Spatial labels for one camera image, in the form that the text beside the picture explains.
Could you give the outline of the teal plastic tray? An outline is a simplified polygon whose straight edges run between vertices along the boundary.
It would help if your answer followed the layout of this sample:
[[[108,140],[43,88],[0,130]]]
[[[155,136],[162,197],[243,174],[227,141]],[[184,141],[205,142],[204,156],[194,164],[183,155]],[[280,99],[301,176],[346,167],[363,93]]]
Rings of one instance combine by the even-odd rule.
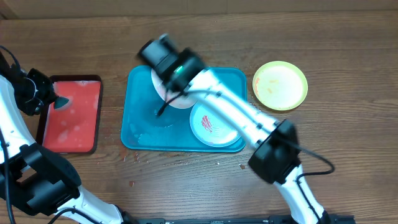
[[[190,127],[188,109],[168,106],[161,116],[157,112],[163,99],[157,94],[151,68],[140,65],[130,71],[127,82],[121,141],[130,149],[184,152],[239,152],[246,143],[243,138],[226,147],[203,144]]]

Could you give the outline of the yellow plate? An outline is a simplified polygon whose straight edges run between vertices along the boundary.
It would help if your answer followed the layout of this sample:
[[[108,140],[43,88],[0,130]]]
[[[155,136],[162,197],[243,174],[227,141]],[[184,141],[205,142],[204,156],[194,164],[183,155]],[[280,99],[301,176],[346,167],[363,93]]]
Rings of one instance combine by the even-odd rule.
[[[295,65],[273,61],[255,72],[252,89],[264,106],[276,111],[288,111],[303,103],[308,93],[308,82]]]

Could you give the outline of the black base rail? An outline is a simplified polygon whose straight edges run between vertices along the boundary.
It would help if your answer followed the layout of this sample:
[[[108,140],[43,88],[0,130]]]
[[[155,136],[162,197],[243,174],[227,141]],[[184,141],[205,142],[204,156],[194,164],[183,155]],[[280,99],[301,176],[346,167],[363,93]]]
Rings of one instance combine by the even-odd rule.
[[[294,224],[290,215],[271,215],[267,218],[219,218],[219,219],[188,219],[165,220],[164,218],[140,218],[134,223],[139,224]]]

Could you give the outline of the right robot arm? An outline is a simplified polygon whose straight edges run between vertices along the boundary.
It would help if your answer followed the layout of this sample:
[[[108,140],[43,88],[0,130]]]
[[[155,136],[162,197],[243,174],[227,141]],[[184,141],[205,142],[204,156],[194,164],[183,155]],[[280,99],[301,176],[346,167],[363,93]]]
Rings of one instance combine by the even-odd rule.
[[[303,148],[292,123],[279,122],[244,102],[190,49],[165,50],[152,68],[167,90],[192,96],[237,130],[254,149],[249,166],[278,188],[296,223],[331,222],[305,181],[307,173],[299,160]]]

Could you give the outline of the white plate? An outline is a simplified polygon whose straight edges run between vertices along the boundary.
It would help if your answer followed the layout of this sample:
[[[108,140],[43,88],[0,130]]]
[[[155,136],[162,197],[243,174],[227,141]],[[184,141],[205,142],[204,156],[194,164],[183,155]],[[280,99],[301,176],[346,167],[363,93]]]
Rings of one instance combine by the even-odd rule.
[[[166,92],[166,87],[164,87],[163,81],[159,78],[154,69],[151,70],[151,80],[157,94],[163,100],[171,100],[173,97],[178,95],[178,92],[172,92],[171,90]],[[171,103],[169,103],[169,105],[176,109],[188,109],[192,107],[196,102],[197,101],[190,96],[180,96],[173,100]]]

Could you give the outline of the red and black tray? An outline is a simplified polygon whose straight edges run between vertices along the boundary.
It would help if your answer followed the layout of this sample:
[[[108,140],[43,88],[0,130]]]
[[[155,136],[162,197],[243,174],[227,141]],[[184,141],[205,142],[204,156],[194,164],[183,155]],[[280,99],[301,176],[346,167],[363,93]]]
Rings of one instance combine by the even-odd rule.
[[[98,75],[54,75],[56,94],[69,102],[40,114],[35,140],[60,154],[92,154],[97,148],[103,84]]]

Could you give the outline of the light blue plate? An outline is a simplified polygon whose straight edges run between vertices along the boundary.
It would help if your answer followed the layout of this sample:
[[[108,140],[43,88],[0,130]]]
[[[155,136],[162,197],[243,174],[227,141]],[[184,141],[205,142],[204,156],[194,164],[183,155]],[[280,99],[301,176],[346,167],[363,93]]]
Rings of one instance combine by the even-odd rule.
[[[199,141],[211,147],[226,147],[241,138],[237,130],[199,103],[190,113],[190,127]]]

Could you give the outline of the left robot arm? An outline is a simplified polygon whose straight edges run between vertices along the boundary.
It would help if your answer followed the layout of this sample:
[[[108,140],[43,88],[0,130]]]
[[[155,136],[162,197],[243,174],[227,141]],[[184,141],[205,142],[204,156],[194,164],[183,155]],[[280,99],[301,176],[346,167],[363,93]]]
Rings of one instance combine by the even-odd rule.
[[[49,77],[23,70],[1,57],[1,198],[8,218],[13,208],[35,216],[64,216],[78,223],[135,223],[116,205],[87,191],[71,163],[41,146],[28,130],[23,114],[38,115],[48,105],[63,108],[69,100],[55,93]]]

